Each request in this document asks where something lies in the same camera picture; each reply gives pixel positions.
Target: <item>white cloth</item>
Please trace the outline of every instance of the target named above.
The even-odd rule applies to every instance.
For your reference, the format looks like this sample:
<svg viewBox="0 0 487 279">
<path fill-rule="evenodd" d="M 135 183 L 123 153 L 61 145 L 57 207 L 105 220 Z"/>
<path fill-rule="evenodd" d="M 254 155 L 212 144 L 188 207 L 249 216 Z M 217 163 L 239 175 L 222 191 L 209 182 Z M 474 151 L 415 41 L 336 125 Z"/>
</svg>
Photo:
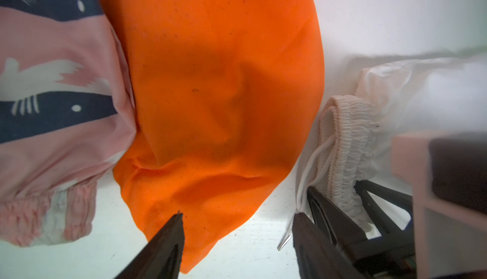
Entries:
<svg viewBox="0 0 487 279">
<path fill-rule="evenodd" d="M 336 140 L 318 155 L 317 172 L 326 174 L 315 177 L 314 184 L 368 231 L 370 220 L 353 186 L 374 177 L 393 179 L 393 136 L 431 129 L 487 130 L 486 113 L 487 54 L 363 69 L 356 96 L 333 96 L 322 111 L 319 145 L 332 134 Z M 323 168 L 329 158 L 329 167 Z"/>
</svg>

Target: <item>orange cloth bag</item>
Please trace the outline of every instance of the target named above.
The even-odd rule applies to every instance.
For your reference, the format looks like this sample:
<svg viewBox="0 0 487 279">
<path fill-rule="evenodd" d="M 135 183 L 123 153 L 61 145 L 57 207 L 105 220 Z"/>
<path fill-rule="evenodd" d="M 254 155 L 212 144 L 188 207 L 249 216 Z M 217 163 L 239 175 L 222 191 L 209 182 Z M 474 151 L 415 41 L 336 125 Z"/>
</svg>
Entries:
<svg viewBox="0 0 487 279">
<path fill-rule="evenodd" d="M 313 0 L 100 0 L 128 59 L 138 132 L 114 169 L 151 239 L 178 211 L 189 272 L 289 174 L 319 110 Z"/>
</svg>

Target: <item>white bird print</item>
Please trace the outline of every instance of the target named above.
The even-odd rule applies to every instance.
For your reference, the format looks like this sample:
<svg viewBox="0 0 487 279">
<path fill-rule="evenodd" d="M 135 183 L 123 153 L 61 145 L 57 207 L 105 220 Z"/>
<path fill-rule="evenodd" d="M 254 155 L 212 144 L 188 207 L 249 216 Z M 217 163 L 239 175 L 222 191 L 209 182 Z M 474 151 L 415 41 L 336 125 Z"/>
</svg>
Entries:
<svg viewBox="0 0 487 279">
<path fill-rule="evenodd" d="M 57 81 L 63 80 L 61 74 L 72 74 L 83 68 L 79 63 L 67 59 L 42 63 L 19 71 L 19 62 L 7 58 L 5 68 L 0 75 L 0 101 L 14 101 L 11 113 L 24 115 L 32 111 L 39 113 L 37 95 L 45 92 L 68 91 L 112 95 L 108 81 L 96 78 L 88 86 L 75 86 Z"/>
</svg>

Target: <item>navy blue stripe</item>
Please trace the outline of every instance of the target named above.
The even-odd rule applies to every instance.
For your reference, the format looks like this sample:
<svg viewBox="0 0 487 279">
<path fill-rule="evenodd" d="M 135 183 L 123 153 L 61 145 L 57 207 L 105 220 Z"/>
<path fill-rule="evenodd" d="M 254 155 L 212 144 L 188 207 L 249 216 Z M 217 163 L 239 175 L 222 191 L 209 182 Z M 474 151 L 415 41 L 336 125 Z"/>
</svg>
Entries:
<svg viewBox="0 0 487 279">
<path fill-rule="evenodd" d="M 0 6 L 56 21 L 78 20 L 103 15 L 103 9 L 98 0 L 34 0 L 31 5 L 22 0 L 0 0 Z"/>
<path fill-rule="evenodd" d="M 14 102 L 0 101 L 0 144 L 117 113 L 112 97 L 101 94 L 46 92 L 37 95 L 37 101 L 39 113 L 32 107 L 30 114 L 24 108 L 24 115 L 17 110 L 15 116 L 11 113 Z"/>
</svg>

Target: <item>wrinkled fabric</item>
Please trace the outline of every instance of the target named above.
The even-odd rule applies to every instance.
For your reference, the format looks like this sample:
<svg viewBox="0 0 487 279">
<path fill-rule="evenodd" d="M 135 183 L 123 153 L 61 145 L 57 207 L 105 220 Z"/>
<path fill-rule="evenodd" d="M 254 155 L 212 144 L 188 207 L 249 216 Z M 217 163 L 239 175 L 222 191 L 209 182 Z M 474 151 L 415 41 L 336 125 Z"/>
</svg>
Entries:
<svg viewBox="0 0 487 279">
<path fill-rule="evenodd" d="M 422 130 L 487 130 L 487 54 L 469 59 L 404 60 L 363 69 L 356 95 L 333 96 L 320 116 L 320 143 L 333 148 L 318 158 L 329 173 L 317 189 L 364 230 L 370 219 L 355 181 L 372 179 L 408 192 L 391 174 L 392 138 Z"/>
<path fill-rule="evenodd" d="M 313 0 L 101 0 L 140 129 L 115 167 L 151 239 L 178 211 L 187 273 L 289 174 L 319 110 Z"/>
<path fill-rule="evenodd" d="M 135 136 L 123 52 L 98 0 L 0 0 L 0 41 L 0 239 L 74 241 Z"/>
</svg>

